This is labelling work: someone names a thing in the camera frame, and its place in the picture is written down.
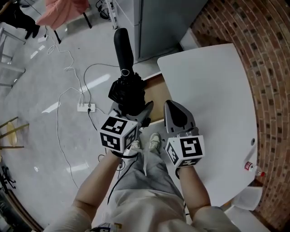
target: concrete floor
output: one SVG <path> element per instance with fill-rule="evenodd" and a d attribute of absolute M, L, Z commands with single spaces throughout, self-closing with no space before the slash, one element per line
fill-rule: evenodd
<path fill-rule="evenodd" d="M 81 16 L 73 22 L 57 29 L 62 39 L 59 49 L 69 50 L 74 58 L 77 76 L 83 86 L 85 69 L 93 63 L 118 65 L 113 44 L 114 30 L 110 21 L 99 18 L 95 1 L 90 1 L 91 9 L 87 15 L 93 28 L 89 29 Z M 44 0 L 33 4 L 40 13 L 45 11 Z M 40 15 L 31 7 L 23 11 L 37 19 Z M 15 29 L 4 24 L 7 31 L 24 38 L 25 30 Z M 37 38 L 45 33 L 41 27 Z M 51 29 L 49 36 L 56 41 Z M 57 49 L 48 55 L 47 50 L 53 45 L 52 38 L 38 43 L 37 38 L 29 38 L 25 45 L 7 38 L 4 53 L 13 56 L 12 64 L 25 68 L 19 73 L 1 69 L 0 82 L 15 83 L 12 89 L 0 87 L 0 124 L 18 116 L 16 126 L 29 123 L 18 133 L 18 144 L 24 149 L 1 151 L 3 162 L 9 167 L 10 174 L 17 181 L 13 190 L 16 197 L 43 227 L 57 218 L 69 207 L 77 193 L 68 163 L 72 167 L 73 179 L 80 186 L 98 163 L 98 155 L 104 153 L 99 135 L 93 128 L 87 113 L 77 112 L 80 94 L 71 89 L 62 98 L 58 111 L 58 134 L 66 159 L 58 146 L 56 134 L 56 111 L 58 98 L 70 87 L 80 89 L 73 70 L 64 71 L 72 62 L 68 53 L 58 53 Z M 134 71 L 144 78 L 159 71 L 157 58 L 134 65 Z M 119 68 L 93 66 L 86 73 L 86 82 L 92 93 L 92 103 L 107 113 L 112 101 L 107 97 L 112 83 L 120 77 Z M 89 94 L 84 92 L 88 102 Z M 97 124 L 102 114 L 97 111 L 92 119 Z M 1 144 L 8 145 L 7 139 Z M 102 221 L 102 209 L 106 199 L 98 210 L 93 225 Z"/>

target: pink clothing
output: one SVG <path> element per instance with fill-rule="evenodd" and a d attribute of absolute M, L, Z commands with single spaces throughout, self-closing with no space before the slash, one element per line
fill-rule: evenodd
<path fill-rule="evenodd" d="M 88 0 L 45 0 L 46 12 L 36 24 L 50 26 L 56 30 L 62 24 L 85 12 L 89 7 Z"/>

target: brick wall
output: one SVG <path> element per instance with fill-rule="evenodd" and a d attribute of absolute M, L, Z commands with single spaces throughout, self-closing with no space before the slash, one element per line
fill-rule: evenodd
<path fill-rule="evenodd" d="M 290 8 L 283 0 L 210 0 L 192 24 L 202 46 L 234 43 L 254 98 L 258 165 L 266 176 L 256 209 L 273 228 L 290 219 Z"/>

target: white table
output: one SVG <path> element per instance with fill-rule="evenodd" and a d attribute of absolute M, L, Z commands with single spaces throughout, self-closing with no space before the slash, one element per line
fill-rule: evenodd
<path fill-rule="evenodd" d="M 204 136 L 205 157 L 196 170 L 213 206 L 221 206 L 251 181 L 257 128 L 251 90 L 233 44 L 193 49 L 159 58 L 172 99 L 190 110 Z"/>

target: black wristband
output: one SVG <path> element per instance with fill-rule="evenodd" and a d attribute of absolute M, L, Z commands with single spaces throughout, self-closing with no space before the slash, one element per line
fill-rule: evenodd
<path fill-rule="evenodd" d="M 123 155 L 119 152 L 116 152 L 114 150 L 111 150 L 111 152 L 115 155 L 115 156 L 118 156 L 120 158 L 124 158 L 124 159 L 130 159 L 130 158 L 134 158 L 138 155 L 138 152 L 135 154 L 135 155 Z"/>
<path fill-rule="evenodd" d="M 176 177 L 177 177 L 178 179 L 179 179 L 179 174 L 178 174 L 179 169 L 180 169 L 180 168 L 175 169 L 175 175 L 176 175 Z"/>

